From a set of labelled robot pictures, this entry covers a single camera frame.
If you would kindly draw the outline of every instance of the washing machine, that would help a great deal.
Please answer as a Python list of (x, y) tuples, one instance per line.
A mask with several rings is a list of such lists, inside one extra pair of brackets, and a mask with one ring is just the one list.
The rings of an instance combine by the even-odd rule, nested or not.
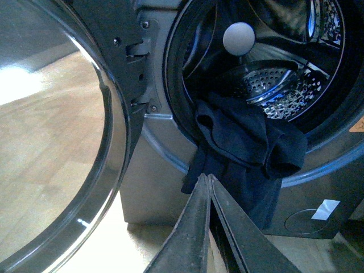
[(118, 190), (127, 222), (175, 224), (211, 89), (308, 138), (263, 232), (333, 238), (364, 198), (362, 0), (18, 0), (0, 14), (1, 272), (60, 266)]

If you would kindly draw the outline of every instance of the navy garment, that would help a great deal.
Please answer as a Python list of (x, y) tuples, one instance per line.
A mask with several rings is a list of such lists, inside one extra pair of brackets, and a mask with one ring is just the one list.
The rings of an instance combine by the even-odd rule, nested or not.
[(294, 125), (268, 119), (259, 106), (210, 93), (198, 101), (201, 141), (182, 187), (190, 194), (201, 173), (212, 173), (259, 228), (268, 228), (282, 178), (299, 171), (307, 150)]

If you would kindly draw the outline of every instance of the door hinge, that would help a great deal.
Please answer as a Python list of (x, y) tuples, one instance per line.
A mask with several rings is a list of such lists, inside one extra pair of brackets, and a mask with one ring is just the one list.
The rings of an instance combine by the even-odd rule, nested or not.
[(151, 52), (152, 42), (150, 38), (143, 38), (140, 44), (132, 44), (126, 47), (126, 55), (132, 56), (145, 56)]

